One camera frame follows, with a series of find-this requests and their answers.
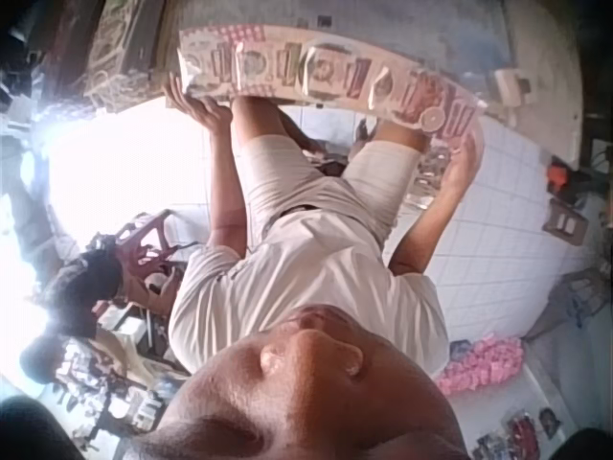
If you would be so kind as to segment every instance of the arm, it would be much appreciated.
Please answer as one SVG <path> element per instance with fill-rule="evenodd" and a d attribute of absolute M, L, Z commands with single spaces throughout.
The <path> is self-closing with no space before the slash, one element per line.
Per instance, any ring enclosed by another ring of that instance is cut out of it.
<path fill-rule="evenodd" d="M 96 328 L 96 337 L 88 342 L 88 345 L 92 351 L 100 356 L 100 353 L 106 353 L 112 357 L 118 366 L 116 371 L 118 374 L 125 375 L 127 369 L 127 357 L 125 355 L 124 346 L 119 338 L 101 327 Z"/>
<path fill-rule="evenodd" d="M 441 191 L 400 241 L 389 263 L 396 276 L 423 273 L 439 239 L 479 171 L 481 154 L 468 136 L 465 146 L 455 153 L 441 183 Z"/>
<path fill-rule="evenodd" d="M 281 119 L 281 124 L 284 126 L 285 132 L 289 137 L 293 139 L 293 141 L 298 144 L 302 150 L 310 151 L 311 153 L 322 152 L 325 153 L 326 150 L 323 146 L 320 145 L 319 142 L 311 139 L 303 131 L 296 126 L 294 121 L 287 115 L 285 112 L 279 109 L 279 118 Z"/>
<path fill-rule="evenodd" d="M 164 86 L 174 106 L 187 113 L 211 134 L 211 236 L 210 245 L 228 246 L 244 258 L 247 252 L 247 213 L 232 154 L 232 111 L 212 98 L 202 102 L 181 91 L 179 78 L 170 76 Z"/>

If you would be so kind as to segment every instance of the white t-shirt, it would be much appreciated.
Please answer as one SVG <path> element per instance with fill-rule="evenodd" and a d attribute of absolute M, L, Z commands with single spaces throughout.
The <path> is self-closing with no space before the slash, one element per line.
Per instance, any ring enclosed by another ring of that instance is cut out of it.
<path fill-rule="evenodd" d="M 221 349 L 306 304 L 342 309 L 431 376 L 448 361 L 443 313 L 429 278 L 394 276 L 362 224 L 321 210 L 278 219 L 244 260 L 229 247 L 199 247 L 172 310 L 170 344 L 193 373 Z"/>

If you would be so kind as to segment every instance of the belt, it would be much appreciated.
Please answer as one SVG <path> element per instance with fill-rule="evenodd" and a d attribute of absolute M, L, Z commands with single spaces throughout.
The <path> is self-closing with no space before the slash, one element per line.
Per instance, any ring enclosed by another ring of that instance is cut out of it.
<path fill-rule="evenodd" d="M 317 206 L 311 206 L 310 204 L 301 204 L 300 206 L 294 206 L 279 214 L 280 218 L 284 218 L 290 214 L 299 213 L 300 211 L 315 211 L 319 209 Z"/>
<path fill-rule="evenodd" d="M 272 227 L 272 224 L 275 223 L 277 219 L 284 218 L 285 216 L 289 216 L 290 214 L 299 213 L 300 211 L 314 211 L 316 209 L 319 208 L 317 206 L 311 206 L 310 204 L 301 204 L 300 206 L 294 206 L 293 208 L 286 209 L 276 218 L 272 218 L 264 225 L 264 228 L 261 230 L 261 238 L 266 238 L 270 227 Z"/>

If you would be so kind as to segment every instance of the merchandise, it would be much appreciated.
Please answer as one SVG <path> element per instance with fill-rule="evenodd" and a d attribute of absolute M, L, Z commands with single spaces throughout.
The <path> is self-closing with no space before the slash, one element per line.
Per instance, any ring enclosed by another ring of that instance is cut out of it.
<path fill-rule="evenodd" d="M 319 31 L 228 25 L 180 33 L 193 97 L 274 97 L 343 107 L 421 129 L 457 149 L 485 103 L 407 57 Z"/>

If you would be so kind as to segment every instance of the beige shorts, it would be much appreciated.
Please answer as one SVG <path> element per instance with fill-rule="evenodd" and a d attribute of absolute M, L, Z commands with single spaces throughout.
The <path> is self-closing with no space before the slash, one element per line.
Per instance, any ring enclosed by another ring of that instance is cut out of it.
<path fill-rule="evenodd" d="M 367 143 L 342 177 L 317 171 L 286 136 L 266 135 L 242 148 L 242 187 L 258 235 L 290 208 L 311 205 L 362 222 L 382 247 L 420 161 L 420 153 L 386 141 Z"/>

